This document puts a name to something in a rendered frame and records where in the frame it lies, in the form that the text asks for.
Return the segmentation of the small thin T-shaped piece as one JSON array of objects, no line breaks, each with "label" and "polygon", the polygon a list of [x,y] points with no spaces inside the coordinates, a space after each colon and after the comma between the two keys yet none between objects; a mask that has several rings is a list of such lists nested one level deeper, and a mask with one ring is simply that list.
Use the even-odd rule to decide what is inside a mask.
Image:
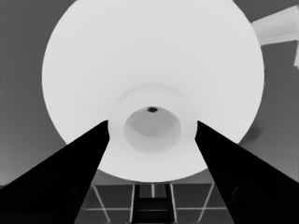
[{"label": "small thin T-shaped piece", "polygon": [[297,42],[293,65],[299,70],[299,6],[288,7],[251,24],[260,46]]}]

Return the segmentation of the dark robot body block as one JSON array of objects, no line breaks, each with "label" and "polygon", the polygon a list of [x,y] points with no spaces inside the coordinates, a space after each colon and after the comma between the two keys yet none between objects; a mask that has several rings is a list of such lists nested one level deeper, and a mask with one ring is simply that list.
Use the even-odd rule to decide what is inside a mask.
[{"label": "dark robot body block", "polygon": [[164,184],[162,198],[141,198],[140,185],[134,184],[131,224],[172,224],[176,221],[173,193],[169,184]]}]

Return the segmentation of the large thick white disc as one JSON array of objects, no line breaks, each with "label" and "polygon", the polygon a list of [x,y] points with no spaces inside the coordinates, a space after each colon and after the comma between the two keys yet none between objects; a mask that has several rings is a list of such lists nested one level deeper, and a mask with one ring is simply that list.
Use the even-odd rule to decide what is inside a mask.
[{"label": "large thick white disc", "polygon": [[59,135],[69,143],[106,122],[100,169],[139,182],[204,171],[198,124],[241,141],[263,85],[259,41],[234,0],[77,0],[42,65]]}]

